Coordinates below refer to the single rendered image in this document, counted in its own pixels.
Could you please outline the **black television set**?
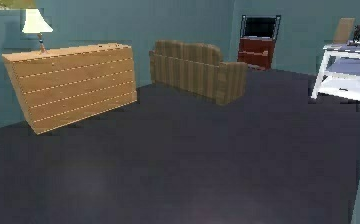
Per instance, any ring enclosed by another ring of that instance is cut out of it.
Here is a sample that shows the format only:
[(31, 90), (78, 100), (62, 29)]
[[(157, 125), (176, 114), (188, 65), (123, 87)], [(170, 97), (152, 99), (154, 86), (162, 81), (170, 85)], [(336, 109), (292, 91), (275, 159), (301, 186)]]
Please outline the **black television set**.
[(279, 32), (280, 22), (280, 15), (243, 15), (241, 20), (240, 37), (254, 37), (276, 40)]

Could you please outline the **brown striped sofa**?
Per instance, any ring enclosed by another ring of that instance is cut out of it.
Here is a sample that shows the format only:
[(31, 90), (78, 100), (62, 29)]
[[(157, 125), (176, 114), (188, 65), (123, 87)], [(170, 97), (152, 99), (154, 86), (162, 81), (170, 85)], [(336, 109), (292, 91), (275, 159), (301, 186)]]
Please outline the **brown striped sofa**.
[(212, 44), (157, 40), (149, 52), (153, 83), (188, 91), (227, 105), (245, 93), (248, 65), (224, 62)]

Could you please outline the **red wooden cabinet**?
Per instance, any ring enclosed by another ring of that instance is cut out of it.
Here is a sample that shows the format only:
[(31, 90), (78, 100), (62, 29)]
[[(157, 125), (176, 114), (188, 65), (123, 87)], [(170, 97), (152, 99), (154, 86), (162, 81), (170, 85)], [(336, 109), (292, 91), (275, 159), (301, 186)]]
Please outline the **red wooden cabinet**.
[(239, 41), (237, 61), (260, 70), (271, 68), (275, 41), (272, 38), (244, 37)]

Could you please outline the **light wooden chest of drawers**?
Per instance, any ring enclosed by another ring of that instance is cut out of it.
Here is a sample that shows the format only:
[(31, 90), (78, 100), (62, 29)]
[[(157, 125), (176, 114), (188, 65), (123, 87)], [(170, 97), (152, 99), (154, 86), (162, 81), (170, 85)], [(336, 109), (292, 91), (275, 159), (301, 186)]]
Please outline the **light wooden chest of drawers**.
[(24, 117), (37, 134), (137, 101), (128, 45), (21, 52), (2, 59)]

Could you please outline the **white shade table lamp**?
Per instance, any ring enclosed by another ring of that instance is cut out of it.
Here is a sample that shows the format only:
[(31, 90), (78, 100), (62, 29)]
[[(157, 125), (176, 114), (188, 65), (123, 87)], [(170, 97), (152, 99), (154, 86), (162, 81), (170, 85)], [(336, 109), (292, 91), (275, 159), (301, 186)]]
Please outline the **white shade table lamp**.
[(25, 34), (36, 34), (39, 40), (40, 53), (47, 53), (43, 41), (43, 34), (52, 33), (53, 28), (44, 20), (38, 9), (33, 8), (25, 10), (25, 22), (22, 32)]

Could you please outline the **white shelf table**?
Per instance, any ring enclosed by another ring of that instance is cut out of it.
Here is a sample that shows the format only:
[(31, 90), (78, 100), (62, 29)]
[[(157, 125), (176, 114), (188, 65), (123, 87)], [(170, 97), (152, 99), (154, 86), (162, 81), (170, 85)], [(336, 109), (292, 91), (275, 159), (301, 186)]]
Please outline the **white shelf table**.
[(311, 98), (327, 94), (360, 101), (360, 44), (329, 44), (323, 50)]

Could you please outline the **tan cardboard box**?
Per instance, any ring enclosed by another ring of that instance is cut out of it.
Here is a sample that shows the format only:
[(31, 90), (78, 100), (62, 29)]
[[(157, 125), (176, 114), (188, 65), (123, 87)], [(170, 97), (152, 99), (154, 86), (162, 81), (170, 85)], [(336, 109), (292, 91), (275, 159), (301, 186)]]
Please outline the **tan cardboard box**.
[(348, 41), (353, 30), (354, 21), (354, 18), (341, 18), (339, 20), (333, 37), (334, 44), (344, 44)]

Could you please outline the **window with green view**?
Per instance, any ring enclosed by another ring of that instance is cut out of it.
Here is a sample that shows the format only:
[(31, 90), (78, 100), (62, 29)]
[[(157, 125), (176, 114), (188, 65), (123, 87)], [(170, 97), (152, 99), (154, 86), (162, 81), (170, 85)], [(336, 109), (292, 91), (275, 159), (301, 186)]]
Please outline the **window with green view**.
[(35, 8), (35, 0), (0, 0), (0, 10)]

